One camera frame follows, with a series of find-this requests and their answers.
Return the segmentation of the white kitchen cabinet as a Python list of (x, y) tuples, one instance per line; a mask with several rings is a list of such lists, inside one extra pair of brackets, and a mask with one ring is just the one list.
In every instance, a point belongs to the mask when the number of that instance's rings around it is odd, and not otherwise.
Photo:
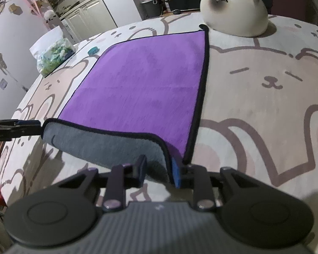
[(60, 18), (75, 42), (117, 28), (103, 0), (85, 0)]

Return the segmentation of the purple and grey towel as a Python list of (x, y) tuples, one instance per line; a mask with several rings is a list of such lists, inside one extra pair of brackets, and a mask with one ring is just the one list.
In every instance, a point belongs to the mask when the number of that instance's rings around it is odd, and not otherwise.
[(106, 168), (148, 160), (148, 176), (174, 184), (172, 158), (189, 162), (209, 62), (208, 28), (109, 47), (42, 139)]

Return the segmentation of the small teal round tin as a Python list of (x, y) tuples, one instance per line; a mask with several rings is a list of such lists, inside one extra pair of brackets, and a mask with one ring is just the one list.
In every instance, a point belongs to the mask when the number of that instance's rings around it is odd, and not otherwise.
[(93, 47), (88, 51), (89, 56), (93, 56), (94, 54), (98, 53), (99, 48), (98, 47)]

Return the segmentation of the clear plastic tissue pack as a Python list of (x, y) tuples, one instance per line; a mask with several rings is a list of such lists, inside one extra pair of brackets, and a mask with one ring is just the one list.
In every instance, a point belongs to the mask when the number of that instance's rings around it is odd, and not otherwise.
[(43, 77), (50, 75), (75, 52), (75, 47), (64, 36), (60, 26), (48, 31), (30, 48), (36, 59), (36, 68)]

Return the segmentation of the bear pattern tablecloth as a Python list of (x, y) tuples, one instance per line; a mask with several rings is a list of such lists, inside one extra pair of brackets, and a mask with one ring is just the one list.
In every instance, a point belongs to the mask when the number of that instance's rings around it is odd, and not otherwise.
[[(210, 80), (192, 163), (230, 166), (305, 200), (318, 213), (318, 27), (269, 16), (264, 36), (243, 38), (210, 29)], [(155, 18), (99, 33), (54, 75), (39, 76), (13, 114), (58, 117), (74, 90), (113, 44), (198, 29), (200, 13)], [(14, 139), (0, 158), (0, 190), (8, 205), (93, 166), (38, 137)]]

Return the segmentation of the dark grey trash bin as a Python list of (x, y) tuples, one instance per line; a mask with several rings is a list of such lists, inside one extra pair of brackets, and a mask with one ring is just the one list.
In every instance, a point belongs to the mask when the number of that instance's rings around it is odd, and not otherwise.
[(144, 8), (146, 18), (156, 18), (162, 14), (162, 4), (160, 0), (140, 0)]

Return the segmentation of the ceramic siamese cat figurine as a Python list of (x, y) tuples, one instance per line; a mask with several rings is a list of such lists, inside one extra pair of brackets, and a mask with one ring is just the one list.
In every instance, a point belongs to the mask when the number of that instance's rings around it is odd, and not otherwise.
[(262, 0), (201, 0), (200, 13), (209, 28), (240, 37), (260, 36), (269, 23)]

